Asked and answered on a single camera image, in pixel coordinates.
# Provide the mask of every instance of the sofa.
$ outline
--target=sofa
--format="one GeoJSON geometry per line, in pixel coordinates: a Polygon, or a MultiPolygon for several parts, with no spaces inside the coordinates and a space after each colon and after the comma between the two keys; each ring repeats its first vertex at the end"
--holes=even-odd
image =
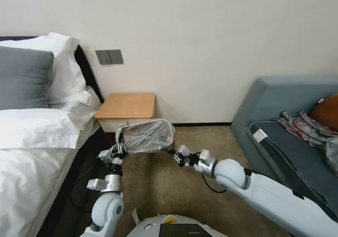
{"type": "Polygon", "coordinates": [[[282,111],[309,113],[320,99],[335,93],[338,77],[258,78],[231,130],[255,171],[313,200],[338,222],[338,177],[327,166],[325,153],[272,121],[282,111]]]}

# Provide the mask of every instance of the wall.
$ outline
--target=wall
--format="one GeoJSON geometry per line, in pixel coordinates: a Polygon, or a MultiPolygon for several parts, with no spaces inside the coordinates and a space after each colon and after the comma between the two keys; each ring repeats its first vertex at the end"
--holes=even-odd
{"type": "Polygon", "coordinates": [[[263,75],[332,75],[338,0],[0,0],[0,35],[78,36],[100,89],[155,92],[174,123],[231,122],[263,75]],[[101,66],[94,50],[121,49],[101,66]]]}

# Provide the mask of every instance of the black baseboard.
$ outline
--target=black baseboard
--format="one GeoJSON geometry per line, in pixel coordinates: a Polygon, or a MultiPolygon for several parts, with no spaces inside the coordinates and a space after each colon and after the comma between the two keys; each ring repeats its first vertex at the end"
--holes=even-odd
{"type": "Polygon", "coordinates": [[[232,122],[218,123],[174,123],[174,127],[194,127],[194,126],[230,126],[232,122]]]}

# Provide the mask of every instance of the gray pillow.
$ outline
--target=gray pillow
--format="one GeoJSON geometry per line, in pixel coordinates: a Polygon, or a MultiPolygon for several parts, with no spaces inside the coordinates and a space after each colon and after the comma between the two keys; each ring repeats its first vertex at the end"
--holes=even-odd
{"type": "Polygon", "coordinates": [[[48,108],[52,52],[0,46],[0,110],[48,108]]]}

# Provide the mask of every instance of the orange pillow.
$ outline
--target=orange pillow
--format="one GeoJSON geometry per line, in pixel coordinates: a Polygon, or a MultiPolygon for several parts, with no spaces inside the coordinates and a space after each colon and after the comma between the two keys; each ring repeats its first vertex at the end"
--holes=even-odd
{"type": "Polygon", "coordinates": [[[311,117],[338,132],[338,94],[332,95],[317,104],[311,112],[311,117]]]}

